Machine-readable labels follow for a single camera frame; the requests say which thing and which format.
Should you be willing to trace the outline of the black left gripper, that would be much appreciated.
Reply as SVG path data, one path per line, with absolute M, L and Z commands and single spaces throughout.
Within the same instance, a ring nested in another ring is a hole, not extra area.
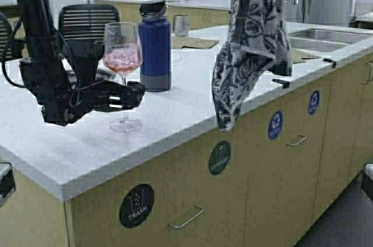
M 70 59 L 76 84 L 72 86 L 52 40 L 42 41 L 42 116 L 49 124 L 67 126 L 92 110 L 115 112 L 132 110 L 142 102 L 146 88 L 96 79 L 98 60 L 104 47 L 94 41 L 70 40 L 62 47 Z M 136 95 L 128 95 L 128 88 Z

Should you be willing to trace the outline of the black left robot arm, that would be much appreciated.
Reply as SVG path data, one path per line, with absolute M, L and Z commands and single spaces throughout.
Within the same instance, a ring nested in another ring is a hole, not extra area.
M 23 84 L 41 105 L 46 123 L 67 126 L 91 111 L 117 112 L 140 105 L 145 87 L 98 80 L 106 46 L 66 40 L 55 29 L 48 0 L 17 0 L 28 57 L 19 62 Z

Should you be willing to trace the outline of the robot base right corner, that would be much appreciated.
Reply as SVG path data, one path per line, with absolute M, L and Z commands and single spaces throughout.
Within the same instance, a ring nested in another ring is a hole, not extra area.
M 361 183 L 361 190 L 368 196 L 370 200 L 373 200 L 372 194 L 372 163 L 368 163 L 363 169 L 363 178 Z

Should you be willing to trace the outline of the robot base left corner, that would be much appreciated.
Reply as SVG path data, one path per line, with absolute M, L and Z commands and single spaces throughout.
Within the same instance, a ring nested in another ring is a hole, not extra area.
M 15 177 L 11 163 L 1 163 L 1 207 L 16 191 Z

